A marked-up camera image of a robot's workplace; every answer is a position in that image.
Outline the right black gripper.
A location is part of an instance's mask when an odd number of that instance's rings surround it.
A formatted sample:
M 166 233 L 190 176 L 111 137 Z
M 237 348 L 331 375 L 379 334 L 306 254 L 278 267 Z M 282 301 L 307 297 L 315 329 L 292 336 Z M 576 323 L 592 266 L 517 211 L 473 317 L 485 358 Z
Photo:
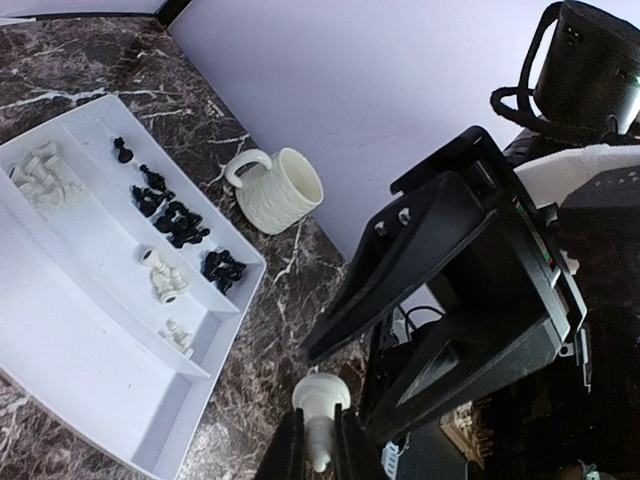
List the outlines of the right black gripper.
M 506 387 L 556 355 L 588 365 L 574 267 L 489 133 L 473 126 L 396 179 L 301 348 L 319 363 L 436 274 L 466 309 L 435 323 L 367 420 L 377 444 Z

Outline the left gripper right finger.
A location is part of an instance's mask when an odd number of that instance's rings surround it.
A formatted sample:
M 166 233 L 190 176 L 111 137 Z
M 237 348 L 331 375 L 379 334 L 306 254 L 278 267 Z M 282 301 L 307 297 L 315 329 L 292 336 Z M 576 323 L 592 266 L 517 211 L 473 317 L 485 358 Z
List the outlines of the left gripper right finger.
M 334 408 L 333 462 L 337 480 L 385 479 L 380 455 L 353 409 Z

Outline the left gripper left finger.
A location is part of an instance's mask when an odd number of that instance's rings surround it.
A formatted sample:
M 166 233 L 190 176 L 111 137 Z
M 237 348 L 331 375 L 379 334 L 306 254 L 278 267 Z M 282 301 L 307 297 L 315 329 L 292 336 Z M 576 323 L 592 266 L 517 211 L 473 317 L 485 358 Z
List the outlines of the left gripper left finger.
M 282 416 L 254 479 L 303 480 L 305 478 L 304 416 L 301 409 L 296 409 Z

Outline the white king chess piece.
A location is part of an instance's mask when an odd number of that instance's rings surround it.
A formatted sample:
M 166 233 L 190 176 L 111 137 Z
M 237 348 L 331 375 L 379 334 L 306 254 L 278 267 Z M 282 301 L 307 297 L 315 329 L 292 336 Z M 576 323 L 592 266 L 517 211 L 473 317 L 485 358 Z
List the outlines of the white king chess piece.
M 296 384 L 291 400 L 303 412 L 306 459 L 314 472 L 322 473 L 333 452 L 335 406 L 350 408 L 350 390 L 334 374 L 313 373 Z

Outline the white plastic compartment tray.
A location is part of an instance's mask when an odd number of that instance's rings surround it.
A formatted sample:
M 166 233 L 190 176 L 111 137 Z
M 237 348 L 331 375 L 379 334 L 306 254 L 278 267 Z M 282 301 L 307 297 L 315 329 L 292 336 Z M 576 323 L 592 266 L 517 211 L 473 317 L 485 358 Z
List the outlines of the white plastic compartment tray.
M 187 281 L 194 270 L 166 258 L 156 230 L 98 165 L 109 134 L 142 158 L 163 151 L 113 95 L 1 148 L 1 369 L 94 447 L 152 478 L 173 479 L 266 263 L 242 235 L 260 263 L 247 265 L 255 286 L 240 305 L 200 274 L 198 285 Z M 47 142 L 93 192 L 88 202 L 40 213 L 12 183 L 8 168 Z M 140 263 L 149 247 L 188 284 L 171 305 L 154 300 Z

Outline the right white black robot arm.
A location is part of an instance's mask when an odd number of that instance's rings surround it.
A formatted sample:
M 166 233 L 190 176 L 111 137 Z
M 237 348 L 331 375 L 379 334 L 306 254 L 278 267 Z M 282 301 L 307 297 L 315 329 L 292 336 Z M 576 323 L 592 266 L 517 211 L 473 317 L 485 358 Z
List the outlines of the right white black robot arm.
M 555 211 L 600 151 L 638 149 L 639 31 L 554 2 L 490 103 L 522 135 L 500 149 L 472 126 L 395 180 L 303 342 L 315 363 L 374 333 L 361 412 L 334 410 L 340 479 L 383 478 L 386 443 L 544 369 L 582 329 Z

